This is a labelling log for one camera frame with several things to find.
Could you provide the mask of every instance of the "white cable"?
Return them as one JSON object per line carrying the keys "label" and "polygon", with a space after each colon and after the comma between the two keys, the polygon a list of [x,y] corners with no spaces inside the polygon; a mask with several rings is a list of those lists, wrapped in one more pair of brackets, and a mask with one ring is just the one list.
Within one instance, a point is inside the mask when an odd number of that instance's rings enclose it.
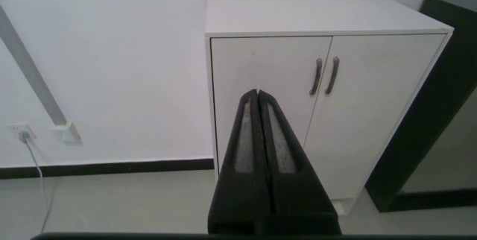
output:
{"label": "white cable", "polygon": [[33,159],[33,162],[35,163],[35,166],[37,167],[38,174],[40,174],[40,188],[42,189],[43,199],[45,199],[45,207],[46,207],[46,215],[45,215],[45,219],[43,219],[43,225],[41,230],[41,233],[43,233],[43,230],[45,229],[46,221],[48,220],[48,216],[50,215],[50,209],[51,209],[51,207],[48,204],[48,198],[46,197],[45,189],[43,188],[43,173],[40,166],[38,165],[37,159],[35,158],[33,151],[30,148],[30,145],[28,144],[28,139],[30,138],[30,134],[27,132],[20,132],[19,138],[21,142],[27,145],[27,148],[30,151],[31,159]]}

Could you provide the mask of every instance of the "cabinet door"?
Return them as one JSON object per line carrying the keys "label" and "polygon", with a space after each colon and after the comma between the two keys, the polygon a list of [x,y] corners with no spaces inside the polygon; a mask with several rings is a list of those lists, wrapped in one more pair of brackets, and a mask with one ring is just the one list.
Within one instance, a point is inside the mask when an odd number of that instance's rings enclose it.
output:
{"label": "cabinet door", "polygon": [[358,195],[443,38],[333,37],[304,148],[331,199]]}
{"label": "cabinet door", "polygon": [[212,73],[219,170],[240,97],[251,89],[274,96],[303,145],[317,92],[317,59],[326,60],[331,37],[212,39]]}

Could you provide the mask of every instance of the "black furniture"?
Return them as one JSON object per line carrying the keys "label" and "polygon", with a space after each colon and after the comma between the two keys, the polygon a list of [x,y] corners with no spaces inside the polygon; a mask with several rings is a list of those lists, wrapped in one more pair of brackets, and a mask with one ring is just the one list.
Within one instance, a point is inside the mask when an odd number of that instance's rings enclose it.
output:
{"label": "black furniture", "polygon": [[402,190],[477,86],[477,0],[424,0],[420,12],[455,30],[367,181],[380,212],[477,205],[477,189]]}
{"label": "black furniture", "polygon": [[210,235],[340,235],[338,215],[274,97],[242,96],[209,211]]}

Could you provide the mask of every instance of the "floor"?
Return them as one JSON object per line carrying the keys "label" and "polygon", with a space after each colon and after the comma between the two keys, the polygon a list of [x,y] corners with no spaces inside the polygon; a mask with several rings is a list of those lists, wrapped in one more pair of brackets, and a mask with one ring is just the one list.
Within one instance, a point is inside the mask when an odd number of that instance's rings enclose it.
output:
{"label": "floor", "polygon": [[[0,239],[40,232],[39,179],[0,180]],[[45,179],[53,200],[46,232],[207,233],[214,171],[111,174]],[[344,234],[473,234],[477,207],[379,213],[363,192]]]}

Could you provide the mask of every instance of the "power outlet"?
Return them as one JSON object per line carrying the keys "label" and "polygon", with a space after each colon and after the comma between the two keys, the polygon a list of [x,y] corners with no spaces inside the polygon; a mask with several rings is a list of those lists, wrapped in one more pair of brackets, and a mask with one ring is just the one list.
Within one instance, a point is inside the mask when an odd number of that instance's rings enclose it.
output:
{"label": "power outlet", "polygon": [[63,142],[67,145],[79,145],[81,144],[81,137],[76,130],[75,124],[68,122],[65,125],[58,125],[52,127],[51,132],[54,135],[54,138],[59,142]]}
{"label": "power outlet", "polygon": [[36,138],[35,134],[26,123],[7,123],[7,128],[17,139],[19,139],[19,134],[22,131],[28,132],[30,134],[30,139]]}

